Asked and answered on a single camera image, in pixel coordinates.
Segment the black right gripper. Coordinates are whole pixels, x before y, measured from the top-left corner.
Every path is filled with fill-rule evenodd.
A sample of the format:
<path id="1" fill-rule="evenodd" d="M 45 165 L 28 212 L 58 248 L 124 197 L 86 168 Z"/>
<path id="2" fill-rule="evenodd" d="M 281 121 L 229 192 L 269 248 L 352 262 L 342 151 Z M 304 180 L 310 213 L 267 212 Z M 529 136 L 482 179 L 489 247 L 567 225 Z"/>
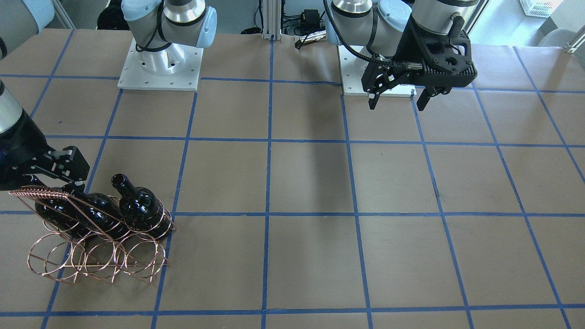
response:
<path id="1" fill-rule="evenodd" d="M 31 117 L 20 117 L 0 134 L 0 170 L 1 190 L 6 191 L 25 182 L 23 173 L 42 174 L 67 183 L 84 182 L 90 165 L 75 146 L 51 150 Z"/>

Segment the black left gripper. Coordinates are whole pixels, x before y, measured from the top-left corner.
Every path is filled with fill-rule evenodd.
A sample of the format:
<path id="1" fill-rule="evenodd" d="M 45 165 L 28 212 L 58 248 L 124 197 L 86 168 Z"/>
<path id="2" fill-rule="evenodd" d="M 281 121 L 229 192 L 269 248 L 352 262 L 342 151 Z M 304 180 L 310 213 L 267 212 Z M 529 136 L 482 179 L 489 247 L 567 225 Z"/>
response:
<path id="1" fill-rule="evenodd" d="M 399 84 L 424 86 L 416 101 L 423 111 L 430 100 L 447 95 L 452 87 L 466 87 L 477 78 L 471 56 L 471 43 L 463 30 L 464 19 L 447 20 L 447 34 L 427 31 L 408 19 L 393 62 L 369 62 L 361 78 L 368 93 L 368 106 L 374 110 L 380 95 Z"/>

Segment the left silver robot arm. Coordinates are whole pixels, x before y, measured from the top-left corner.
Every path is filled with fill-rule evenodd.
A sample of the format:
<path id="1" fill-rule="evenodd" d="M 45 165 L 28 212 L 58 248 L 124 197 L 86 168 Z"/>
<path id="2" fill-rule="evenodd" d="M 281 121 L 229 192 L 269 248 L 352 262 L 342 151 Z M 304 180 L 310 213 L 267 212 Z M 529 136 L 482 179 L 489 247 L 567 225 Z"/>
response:
<path id="1" fill-rule="evenodd" d="M 467 87 L 478 75 L 464 30 L 476 0 L 325 0 L 327 36 L 366 62 L 360 79 L 368 106 L 383 92 L 417 85 L 423 111 L 431 98 Z"/>

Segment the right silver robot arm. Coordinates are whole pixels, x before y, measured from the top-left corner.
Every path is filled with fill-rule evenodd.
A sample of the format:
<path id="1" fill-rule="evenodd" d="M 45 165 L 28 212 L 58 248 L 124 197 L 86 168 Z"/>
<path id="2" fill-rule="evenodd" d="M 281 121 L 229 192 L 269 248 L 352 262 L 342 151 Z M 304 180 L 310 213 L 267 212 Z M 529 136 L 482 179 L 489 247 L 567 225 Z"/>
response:
<path id="1" fill-rule="evenodd" d="M 217 11 L 203 0 L 123 0 L 121 10 L 140 52 L 161 53 L 175 44 L 208 48 L 217 31 Z M 39 34 L 55 12 L 50 0 L 3 0 L 2 58 Z M 90 166 L 79 149 L 49 146 L 4 83 L 0 102 L 2 191 L 32 185 L 35 174 L 74 185 L 86 181 Z"/>

